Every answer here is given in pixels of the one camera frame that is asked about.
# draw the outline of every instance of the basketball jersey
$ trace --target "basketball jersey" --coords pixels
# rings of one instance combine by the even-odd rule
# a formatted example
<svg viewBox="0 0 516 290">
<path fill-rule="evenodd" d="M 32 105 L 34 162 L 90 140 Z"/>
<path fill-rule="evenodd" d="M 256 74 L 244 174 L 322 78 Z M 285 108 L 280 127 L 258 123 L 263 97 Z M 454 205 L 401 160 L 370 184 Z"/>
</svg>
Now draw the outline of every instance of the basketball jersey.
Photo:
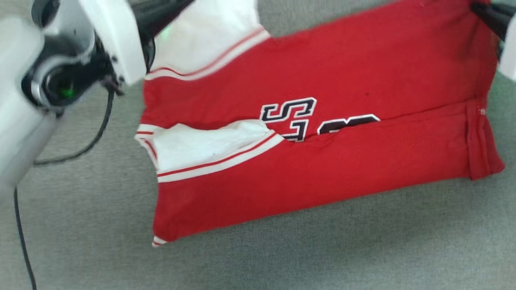
<svg viewBox="0 0 516 290">
<path fill-rule="evenodd" d="M 195 1 L 156 38 L 144 83 L 153 245 L 502 171 L 495 39 L 469 4 L 399 1 L 273 38 L 255 0 Z"/>
</svg>

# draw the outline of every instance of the white stripe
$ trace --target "white stripe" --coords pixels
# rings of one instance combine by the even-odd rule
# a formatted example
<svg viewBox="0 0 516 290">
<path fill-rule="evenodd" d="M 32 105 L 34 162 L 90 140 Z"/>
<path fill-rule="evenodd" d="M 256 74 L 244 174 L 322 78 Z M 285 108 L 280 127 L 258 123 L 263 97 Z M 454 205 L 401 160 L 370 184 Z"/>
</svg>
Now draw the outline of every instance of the white stripe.
<svg viewBox="0 0 516 290">
<path fill-rule="evenodd" d="M 229 64 L 233 59 L 237 58 L 244 52 L 248 51 L 249 49 L 253 48 L 254 46 L 264 42 L 265 40 L 270 38 L 269 32 L 266 30 L 262 31 L 261 33 L 257 34 L 253 38 L 247 40 L 246 42 L 242 43 L 241 45 L 237 46 L 235 49 L 230 51 L 228 54 L 226 54 L 221 60 L 219 60 L 216 64 L 209 67 L 208 69 L 202 70 L 201 72 L 194 74 L 194 75 L 188 75 L 188 76 L 182 76 L 175 72 L 171 72 L 169 70 L 157 70 L 153 73 L 148 74 L 145 77 L 145 80 L 153 80 L 159 77 L 173 77 L 180 80 L 196 80 L 203 77 L 206 77 L 212 73 L 217 72 L 221 68 L 225 67 L 227 64 Z"/>
<path fill-rule="evenodd" d="M 162 245 L 168 243 L 166 240 L 160 239 L 157 236 L 154 236 L 154 239 L 152 241 L 154 241 L 154 242 L 156 242 L 158 244 L 162 244 Z"/>
<path fill-rule="evenodd" d="M 249 146 L 246 146 L 245 149 L 242 148 L 237 153 L 232 153 L 231 155 L 226 156 L 225 158 L 228 158 L 228 157 L 230 157 L 232 155 L 236 155 L 238 153 L 241 153 L 242 151 L 249 150 L 250 148 L 256 146 L 260 142 L 263 142 L 264 139 L 262 139 L 260 141 L 257 141 L 257 142 L 254 142 L 253 144 L 251 144 Z M 207 174 L 219 172 L 219 171 L 231 168 L 233 166 L 239 165 L 241 163 L 244 163 L 247 160 L 250 160 L 250 159 L 252 159 L 252 158 L 254 158 L 254 157 L 256 157 L 256 156 L 258 156 L 260 154 L 263 154 L 263 153 L 267 152 L 268 150 L 274 148 L 276 145 L 278 145 L 279 143 L 281 143 L 283 141 L 285 141 L 285 138 L 283 138 L 280 135 L 276 134 L 274 137 L 272 137 L 270 140 L 268 140 L 267 142 L 262 144 L 260 147 L 254 149 L 252 151 L 249 151 L 247 153 L 244 153 L 242 155 L 239 155 L 237 157 L 234 157 L 234 158 L 232 158 L 230 160 L 227 160 L 225 162 L 222 162 L 222 163 L 219 163 L 219 164 L 216 164 L 216 165 L 212 165 L 212 166 L 206 166 L 206 167 L 202 167 L 202 168 L 198 168 L 198 169 L 193 169 L 193 170 L 189 170 L 189 171 L 184 171 L 184 172 L 180 172 L 180 173 L 175 173 L 175 174 L 171 174 L 171 175 L 167 175 L 167 176 L 161 176 L 161 177 L 158 178 L 158 182 L 159 183 L 161 183 L 161 182 L 173 182 L 173 181 L 179 181 L 179 180 L 184 180 L 184 179 L 189 179 L 189 178 L 194 178 L 194 177 L 198 177 L 198 176 L 202 176 L 202 175 L 207 175 Z"/>
<path fill-rule="evenodd" d="M 152 132 L 152 133 L 155 133 L 155 132 L 158 132 L 158 131 L 162 131 L 164 129 L 165 128 L 154 126 L 154 125 L 140 124 L 138 126 L 138 130 L 136 130 L 136 131 L 137 132 Z"/>
</svg>

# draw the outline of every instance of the cable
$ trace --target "cable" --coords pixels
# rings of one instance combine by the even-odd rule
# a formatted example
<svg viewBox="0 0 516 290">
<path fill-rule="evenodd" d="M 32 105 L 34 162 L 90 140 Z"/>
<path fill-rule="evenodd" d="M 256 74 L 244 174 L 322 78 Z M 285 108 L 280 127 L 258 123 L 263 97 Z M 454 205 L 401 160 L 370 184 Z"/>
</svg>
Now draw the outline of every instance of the cable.
<svg viewBox="0 0 516 290">
<path fill-rule="evenodd" d="M 99 132 L 95 136 L 95 139 L 91 143 L 89 143 L 84 149 L 82 149 L 81 151 L 79 151 L 75 154 L 72 154 L 72 155 L 36 161 L 36 162 L 34 162 L 34 166 L 46 166 L 46 165 L 52 165 L 52 164 L 60 164 L 60 163 L 64 163 L 67 161 L 77 159 L 77 158 L 83 156 L 84 154 L 90 152 L 91 149 L 93 149 L 93 147 L 95 147 L 95 145 L 100 141 L 100 139 L 102 138 L 102 135 L 104 134 L 104 131 L 106 130 L 107 123 L 109 122 L 109 116 L 111 116 L 111 110 L 113 108 L 113 99 L 114 98 L 115 98 L 115 91 L 109 90 L 109 94 L 107 96 L 107 107 L 106 107 L 106 114 L 104 116 L 104 121 L 102 121 L 102 125 L 99 129 Z"/>
<path fill-rule="evenodd" d="M 25 245 L 25 238 L 23 236 L 22 219 L 20 218 L 20 206 L 18 205 L 18 189 L 14 190 L 14 214 L 16 215 L 16 224 L 18 226 L 18 235 L 20 236 L 20 243 L 22 244 L 23 259 L 25 260 L 25 266 L 29 273 L 30 283 L 32 284 L 33 290 L 37 290 L 36 278 L 34 278 L 34 272 L 30 265 L 29 255 L 27 253 L 27 246 Z"/>
</svg>

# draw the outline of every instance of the black number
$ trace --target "black number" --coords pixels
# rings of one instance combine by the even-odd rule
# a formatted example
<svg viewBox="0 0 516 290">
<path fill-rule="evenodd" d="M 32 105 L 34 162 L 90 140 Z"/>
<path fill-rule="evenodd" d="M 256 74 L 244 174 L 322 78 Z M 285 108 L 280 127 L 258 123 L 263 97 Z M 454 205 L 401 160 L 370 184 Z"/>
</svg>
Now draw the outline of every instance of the black number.
<svg viewBox="0 0 516 290">
<path fill-rule="evenodd" d="M 307 135 L 308 120 L 292 121 L 291 129 L 295 129 L 294 134 L 284 134 L 283 138 L 289 141 L 303 142 L 304 137 Z"/>
<path fill-rule="evenodd" d="M 293 109 L 300 108 L 294 113 L 294 118 L 304 118 L 313 115 L 317 100 L 315 98 L 306 98 L 293 101 L 287 101 L 281 105 L 270 104 L 262 106 L 260 119 L 265 123 L 275 123 L 286 121 L 291 117 Z"/>
<path fill-rule="evenodd" d="M 337 120 L 324 121 L 319 126 L 317 133 L 319 135 L 327 134 L 327 133 L 334 133 L 345 127 L 357 126 L 357 125 L 362 125 L 362 124 L 371 123 L 371 122 L 379 122 L 379 121 L 380 121 L 380 119 L 372 114 L 350 117 L 348 119 L 337 119 Z"/>
</svg>

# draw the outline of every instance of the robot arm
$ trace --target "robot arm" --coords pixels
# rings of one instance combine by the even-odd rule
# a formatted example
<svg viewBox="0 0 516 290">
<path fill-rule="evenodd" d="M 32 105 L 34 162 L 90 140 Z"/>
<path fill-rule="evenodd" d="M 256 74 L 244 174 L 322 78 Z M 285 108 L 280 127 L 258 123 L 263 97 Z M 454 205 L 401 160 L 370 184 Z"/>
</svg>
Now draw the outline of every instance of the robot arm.
<svg viewBox="0 0 516 290">
<path fill-rule="evenodd" d="M 154 37 L 191 2 L 33 0 L 33 23 L 0 20 L 0 197 L 93 86 L 122 94 L 145 76 Z"/>
</svg>

